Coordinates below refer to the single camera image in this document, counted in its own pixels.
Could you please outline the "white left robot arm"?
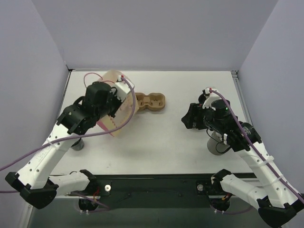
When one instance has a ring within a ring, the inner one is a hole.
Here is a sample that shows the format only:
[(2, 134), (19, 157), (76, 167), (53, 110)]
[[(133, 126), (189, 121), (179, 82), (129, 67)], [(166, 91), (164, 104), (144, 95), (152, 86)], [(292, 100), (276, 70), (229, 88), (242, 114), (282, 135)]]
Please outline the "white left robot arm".
[(87, 136), (87, 131), (102, 117), (115, 115), (126, 97), (121, 93), (122, 85), (123, 82), (113, 85), (94, 82), (89, 85), (84, 96), (63, 110), (45, 143), (34, 150), (31, 160), (23, 168), (6, 175), (6, 182), (27, 203), (42, 209), (56, 196), (73, 191), (92, 195), (96, 191), (95, 176), (87, 170), (61, 176), (52, 176), (51, 173), (66, 152)]

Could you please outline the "black paper cup with lettering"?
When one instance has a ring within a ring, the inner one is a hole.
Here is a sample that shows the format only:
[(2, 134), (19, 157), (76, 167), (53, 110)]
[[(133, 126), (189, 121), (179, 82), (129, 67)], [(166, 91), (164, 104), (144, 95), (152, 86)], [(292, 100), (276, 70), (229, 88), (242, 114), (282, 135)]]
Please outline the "black paper cup with lettering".
[(82, 138), (80, 138), (77, 142), (75, 142), (72, 146), (71, 149), (73, 149), (74, 151), (80, 151), (84, 148), (84, 141)]

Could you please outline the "stack of black cup lids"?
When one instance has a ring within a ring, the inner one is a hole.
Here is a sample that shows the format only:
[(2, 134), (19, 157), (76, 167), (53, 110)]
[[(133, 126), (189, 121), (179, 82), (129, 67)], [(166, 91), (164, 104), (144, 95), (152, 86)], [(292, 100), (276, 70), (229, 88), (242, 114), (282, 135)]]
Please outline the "stack of black cup lids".
[(201, 94), (199, 97), (198, 97), (198, 102), (200, 104), (204, 104), (204, 102), (206, 101), (206, 96), (204, 94)]

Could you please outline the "brown cardboard cup carrier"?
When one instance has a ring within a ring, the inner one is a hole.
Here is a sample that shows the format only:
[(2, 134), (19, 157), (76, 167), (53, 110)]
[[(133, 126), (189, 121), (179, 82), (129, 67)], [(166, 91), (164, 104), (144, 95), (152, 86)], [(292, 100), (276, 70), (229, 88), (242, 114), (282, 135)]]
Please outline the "brown cardboard cup carrier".
[(152, 112), (162, 111), (166, 106), (166, 98), (162, 93), (135, 93), (139, 111), (149, 110)]

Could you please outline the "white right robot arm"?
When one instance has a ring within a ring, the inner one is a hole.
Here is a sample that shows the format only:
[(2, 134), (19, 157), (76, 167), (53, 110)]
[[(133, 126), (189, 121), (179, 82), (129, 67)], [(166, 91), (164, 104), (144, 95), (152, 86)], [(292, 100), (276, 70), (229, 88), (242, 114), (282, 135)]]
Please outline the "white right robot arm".
[(238, 120), (228, 100), (209, 97), (203, 103), (191, 103), (181, 121), (187, 129), (211, 130), (211, 139), (226, 147), (223, 152), (235, 152), (261, 184), (253, 186), (222, 169), (211, 177), (214, 193), (230, 193), (247, 202), (272, 228), (288, 223), (304, 209), (303, 194), (289, 184), (254, 127)]

